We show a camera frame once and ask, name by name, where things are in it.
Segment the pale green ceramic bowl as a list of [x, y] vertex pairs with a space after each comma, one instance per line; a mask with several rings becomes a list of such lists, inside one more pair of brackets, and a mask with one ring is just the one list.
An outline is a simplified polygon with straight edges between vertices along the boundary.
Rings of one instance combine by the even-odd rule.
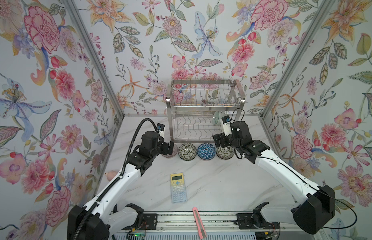
[[213, 114], [213, 125], [214, 126], [217, 126], [221, 121], [221, 112], [220, 111], [216, 111], [214, 114]]

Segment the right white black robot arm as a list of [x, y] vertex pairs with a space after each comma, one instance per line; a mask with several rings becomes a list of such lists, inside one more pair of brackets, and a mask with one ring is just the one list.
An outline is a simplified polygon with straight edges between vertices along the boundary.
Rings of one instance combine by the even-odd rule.
[[232, 147], [239, 159], [245, 158], [268, 172], [292, 195], [294, 204], [275, 205], [264, 202], [252, 211], [252, 223], [264, 228], [267, 223], [286, 223], [314, 235], [335, 215], [335, 192], [329, 186], [320, 187], [281, 160], [260, 140], [253, 140], [244, 121], [220, 119], [223, 133], [213, 135], [216, 147]]

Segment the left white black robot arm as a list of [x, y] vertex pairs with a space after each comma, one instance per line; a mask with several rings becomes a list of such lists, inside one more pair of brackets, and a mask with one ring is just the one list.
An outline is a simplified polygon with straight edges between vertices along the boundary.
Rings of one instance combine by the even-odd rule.
[[126, 166], [107, 186], [84, 206], [71, 209], [67, 239], [108, 240], [120, 230], [138, 228], [143, 222], [144, 210], [141, 207], [127, 204], [117, 212], [114, 208], [128, 187], [152, 166], [158, 155], [166, 154], [168, 147], [162, 130], [145, 132], [141, 144], [128, 155]]

